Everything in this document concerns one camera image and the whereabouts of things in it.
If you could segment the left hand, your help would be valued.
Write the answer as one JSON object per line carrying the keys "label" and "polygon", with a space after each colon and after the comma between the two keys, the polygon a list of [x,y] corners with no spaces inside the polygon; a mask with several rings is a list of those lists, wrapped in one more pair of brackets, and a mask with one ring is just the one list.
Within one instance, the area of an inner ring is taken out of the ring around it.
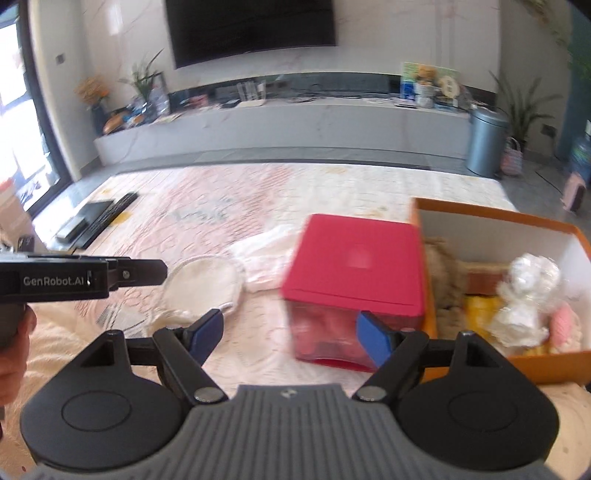
{"label": "left hand", "polygon": [[0,361],[0,405],[5,407],[18,395],[27,369],[30,350],[30,336],[37,325],[34,311],[26,306],[16,336],[11,345],[1,351]]}

